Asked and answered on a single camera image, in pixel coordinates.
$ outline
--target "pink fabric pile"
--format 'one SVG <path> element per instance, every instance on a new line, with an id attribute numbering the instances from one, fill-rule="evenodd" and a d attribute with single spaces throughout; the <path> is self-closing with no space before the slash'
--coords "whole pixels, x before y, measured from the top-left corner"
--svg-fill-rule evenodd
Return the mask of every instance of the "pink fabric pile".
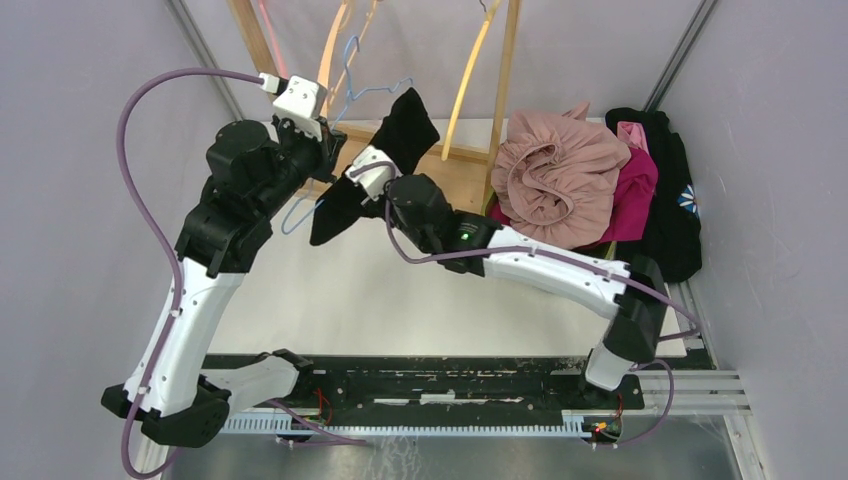
<path id="1" fill-rule="evenodd" d="M 492 170 L 492 187 L 514 229 L 572 249 L 599 241 L 610 225 L 627 144 L 586 122 L 584 102 L 565 115 L 519 110 Z"/>

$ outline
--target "black garment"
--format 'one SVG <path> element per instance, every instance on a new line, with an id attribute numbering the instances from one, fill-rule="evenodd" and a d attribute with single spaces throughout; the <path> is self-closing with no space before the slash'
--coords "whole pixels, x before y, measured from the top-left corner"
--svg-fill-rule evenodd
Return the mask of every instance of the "black garment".
<path id="1" fill-rule="evenodd" d="M 421 157 L 438 141 L 439 132 L 430 122 L 421 97 L 410 88 L 395 100 L 391 113 L 383 118 L 383 124 L 370 144 L 385 152 L 401 173 L 409 175 L 415 171 Z M 329 242 L 360 217 L 382 217 L 383 201 L 369 200 L 363 205 L 366 198 L 362 188 L 342 175 L 318 199 L 324 202 L 315 209 L 309 243 L 317 246 Z"/>
<path id="2" fill-rule="evenodd" d="M 659 180 L 642 240 L 618 242 L 616 258 L 630 261 L 635 254 L 646 255 L 657 262 L 666 282 L 682 282 L 701 269 L 701 221 L 696 213 L 680 205 L 681 194 L 692 184 L 683 141 L 680 135 L 671 133 L 663 112 L 632 108 L 607 112 L 607 127 L 613 132 L 622 121 L 638 122 L 645 128 Z"/>

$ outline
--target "metal floor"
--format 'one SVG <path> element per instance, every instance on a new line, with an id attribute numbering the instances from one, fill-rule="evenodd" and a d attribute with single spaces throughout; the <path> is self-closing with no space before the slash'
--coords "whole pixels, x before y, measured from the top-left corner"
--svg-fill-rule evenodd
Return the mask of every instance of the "metal floor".
<path id="1" fill-rule="evenodd" d="M 655 418 L 625 417 L 625 438 Z M 671 417 L 654 436 L 620 450 L 570 438 L 377 437 L 369 447 L 290 450 L 273 437 L 219 435 L 186 450 L 166 480 L 219 479 L 740 479 L 722 417 Z"/>

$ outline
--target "wooden hanger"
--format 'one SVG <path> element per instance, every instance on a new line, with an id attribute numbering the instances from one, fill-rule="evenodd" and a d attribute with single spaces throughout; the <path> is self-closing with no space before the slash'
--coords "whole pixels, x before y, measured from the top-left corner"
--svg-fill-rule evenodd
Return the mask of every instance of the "wooden hanger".
<path id="1" fill-rule="evenodd" d="M 371 8 L 368 10 L 368 14 L 365 16 L 365 25 L 362 26 L 362 31 L 359 32 L 359 41 L 360 43 L 365 40 L 365 32 L 368 31 L 368 26 L 371 25 L 371 20 L 374 18 L 374 13 L 377 11 L 377 2 L 380 0 L 371 0 Z M 353 58 L 356 56 L 359 49 L 354 50 L 350 57 L 347 59 L 347 67 L 350 68 L 350 65 L 353 63 Z M 342 70 L 341 75 L 339 75 L 339 81 L 336 82 L 336 86 L 330 89 L 327 94 L 327 110 L 333 106 L 333 102 L 336 100 L 338 96 L 339 89 L 342 88 L 342 83 L 344 82 L 345 76 L 347 74 L 346 70 Z"/>
<path id="2" fill-rule="evenodd" d="M 492 24 L 492 19 L 495 18 L 495 13 L 501 5 L 501 0 L 495 0 L 486 11 L 486 18 L 483 20 L 483 26 L 480 27 L 480 33 L 477 34 L 477 40 L 474 41 L 474 47 L 471 48 L 471 55 L 468 56 L 468 63 L 465 64 L 465 73 L 462 74 L 462 81 L 459 83 L 459 92 L 456 94 L 456 100 L 453 104 L 450 122 L 448 123 L 448 131 L 445 134 L 445 145 L 442 147 L 442 160 L 447 160 L 450 154 L 450 146 L 453 142 L 453 133 L 456 130 L 456 121 L 459 118 L 459 111 L 462 109 L 462 101 L 465 99 L 465 91 L 468 89 L 468 82 L 471 80 L 471 72 L 474 71 L 474 65 L 477 63 L 477 57 L 480 55 L 480 48 L 483 46 L 483 40 L 486 38 L 486 33 L 489 32 L 489 25 Z"/>
<path id="3" fill-rule="evenodd" d="M 333 48 L 336 46 L 336 39 L 339 36 L 339 31 L 347 26 L 350 21 L 350 16 L 354 10 L 354 0 L 342 0 L 339 5 L 339 10 L 336 12 L 336 18 L 333 20 L 333 26 L 330 27 L 330 33 L 327 35 L 327 43 L 324 45 L 324 55 L 321 56 L 321 66 L 318 68 L 317 81 L 319 85 L 330 84 L 330 64 L 333 61 Z M 321 107 L 321 116 L 326 117 L 327 111 L 330 108 L 330 102 L 324 100 L 324 105 Z"/>
<path id="4" fill-rule="evenodd" d="M 265 41 L 265 35 L 262 33 L 262 27 L 259 26 L 259 20 L 256 18 L 256 12 L 250 0 L 227 0 L 227 4 L 230 6 L 256 71 L 277 75 L 274 58 L 271 56 L 271 50 Z"/>

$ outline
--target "printed pattern on fabric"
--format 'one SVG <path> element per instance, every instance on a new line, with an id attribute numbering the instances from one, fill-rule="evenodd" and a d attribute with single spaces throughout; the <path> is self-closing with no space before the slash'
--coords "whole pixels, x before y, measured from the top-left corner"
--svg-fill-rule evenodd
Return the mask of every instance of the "printed pattern on fabric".
<path id="1" fill-rule="evenodd" d="M 680 194 L 677 199 L 677 204 L 683 207 L 687 212 L 695 214 L 701 218 L 701 212 L 698 210 L 698 200 L 695 199 L 695 189 L 692 185 L 686 185 L 686 189 Z"/>

